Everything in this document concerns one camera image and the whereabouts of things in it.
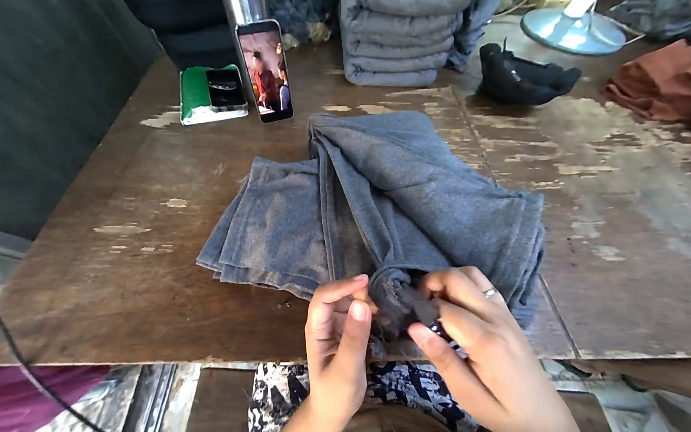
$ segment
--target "video on phone screen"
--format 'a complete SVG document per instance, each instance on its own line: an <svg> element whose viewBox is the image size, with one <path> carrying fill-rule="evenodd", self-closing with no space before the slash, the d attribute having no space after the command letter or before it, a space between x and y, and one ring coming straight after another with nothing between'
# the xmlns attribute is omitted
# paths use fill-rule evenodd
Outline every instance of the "video on phone screen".
<svg viewBox="0 0 691 432"><path fill-rule="evenodd" d="M260 115L291 111L293 103L279 33L241 34L239 42Z"/></svg>

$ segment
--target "purple fabric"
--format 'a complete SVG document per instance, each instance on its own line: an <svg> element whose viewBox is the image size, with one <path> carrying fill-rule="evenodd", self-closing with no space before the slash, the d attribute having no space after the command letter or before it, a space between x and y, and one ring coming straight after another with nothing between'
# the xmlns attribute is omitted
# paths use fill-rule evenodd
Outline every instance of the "purple fabric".
<svg viewBox="0 0 691 432"><path fill-rule="evenodd" d="M37 376L68 404L74 404L108 375L107 366L34 368ZM33 432L63 411L19 368L0 368L0 432Z"/></svg>

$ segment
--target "stack of folded clothes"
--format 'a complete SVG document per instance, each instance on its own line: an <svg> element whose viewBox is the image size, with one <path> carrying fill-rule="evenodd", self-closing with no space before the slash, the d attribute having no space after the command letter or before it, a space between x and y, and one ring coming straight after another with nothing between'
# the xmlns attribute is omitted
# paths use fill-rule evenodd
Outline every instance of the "stack of folded clothes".
<svg viewBox="0 0 691 432"><path fill-rule="evenodd" d="M442 66L464 72L499 0L341 0L345 77L418 87Z"/></svg>

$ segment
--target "hand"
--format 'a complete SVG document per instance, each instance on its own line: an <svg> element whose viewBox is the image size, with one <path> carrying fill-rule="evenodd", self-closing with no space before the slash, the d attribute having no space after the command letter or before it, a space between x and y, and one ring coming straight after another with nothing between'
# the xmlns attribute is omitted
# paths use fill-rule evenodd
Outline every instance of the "hand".
<svg viewBox="0 0 691 432"><path fill-rule="evenodd" d="M366 353L372 313L367 275L322 284L306 321L311 391L284 432L340 432L367 391Z"/></svg>
<svg viewBox="0 0 691 432"><path fill-rule="evenodd" d="M436 271L418 288L441 299L441 326L468 359L423 324L412 324L408 333L464 410L493 432L577 431L503 297L485 298L492 283L479 269Z"/></svg>

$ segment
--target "smartphone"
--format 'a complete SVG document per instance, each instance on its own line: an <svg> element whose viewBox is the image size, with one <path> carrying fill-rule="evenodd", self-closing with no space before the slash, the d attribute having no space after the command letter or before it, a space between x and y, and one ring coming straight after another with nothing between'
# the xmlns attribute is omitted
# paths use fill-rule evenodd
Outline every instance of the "smartphone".
<svg viewBox="0 0 691 432"><path fill-rule="evenodd" d="M236 37L250 76L260 121L271 123L292 118L292 93L279 23L266 19L236 25Z"/></svg>

